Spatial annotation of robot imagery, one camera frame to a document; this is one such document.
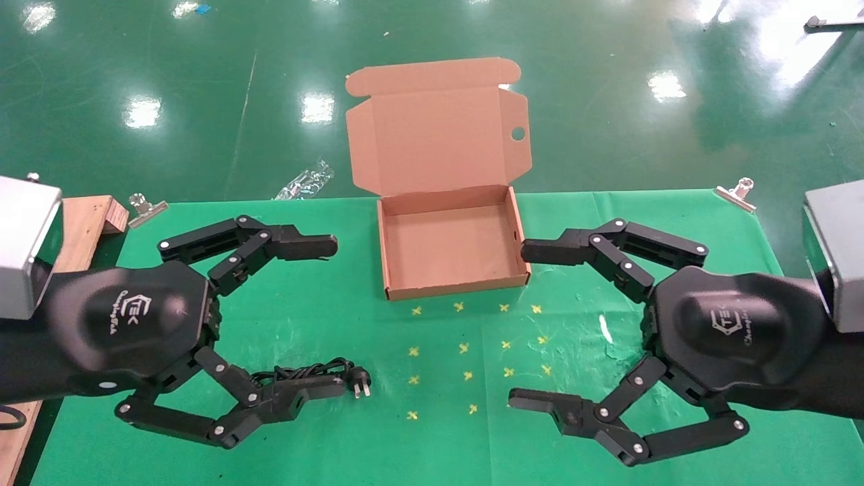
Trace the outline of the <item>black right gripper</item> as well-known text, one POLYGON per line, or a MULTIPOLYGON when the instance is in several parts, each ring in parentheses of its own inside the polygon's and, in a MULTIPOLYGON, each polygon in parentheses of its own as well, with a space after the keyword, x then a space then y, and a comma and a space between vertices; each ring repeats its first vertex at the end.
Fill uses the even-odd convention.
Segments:
POLYGON ((599 402, 512 388, 508 405, 547 413, 562 435, 593 439, 626 467, 746 436, 748 422, 726 400, 765 411, 861 419, 862 335, 838 331, 817 284, 764 273, 710 273, 700 268, 707 255, 702 243, 625 219, 565 229, 555 240, 522 241, 525 262, 589 265, 630 301, 647 301, 641 328, 652 356, 599 402), (654 277, 632 257, 679 271, 654 287, 654 277), (623 413, 670 379, 707 420, 639 436, 624 424, 623 413))

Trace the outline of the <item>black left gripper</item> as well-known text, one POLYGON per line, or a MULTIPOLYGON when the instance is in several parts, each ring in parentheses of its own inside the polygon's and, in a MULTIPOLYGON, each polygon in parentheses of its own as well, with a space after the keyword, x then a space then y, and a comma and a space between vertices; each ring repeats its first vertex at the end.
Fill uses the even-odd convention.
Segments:
POLYGON ((221 321, 216 293, 232 294, 272 259, 326 261, 336 237, 240 215, 157 247, 167 262, 158 267, 53 275, 33 317, 2 320, 3 405, 136 389, 117 404, 120 421, 230 450, 263 425, 295 421, 308 401, 348 391, 346 358, 248 373, 210 348, 221 321), (188 267, 223 253, 209 280, 188 267), (234 397, 231 410, 208 418, 155 403, 200 370, 234 397))

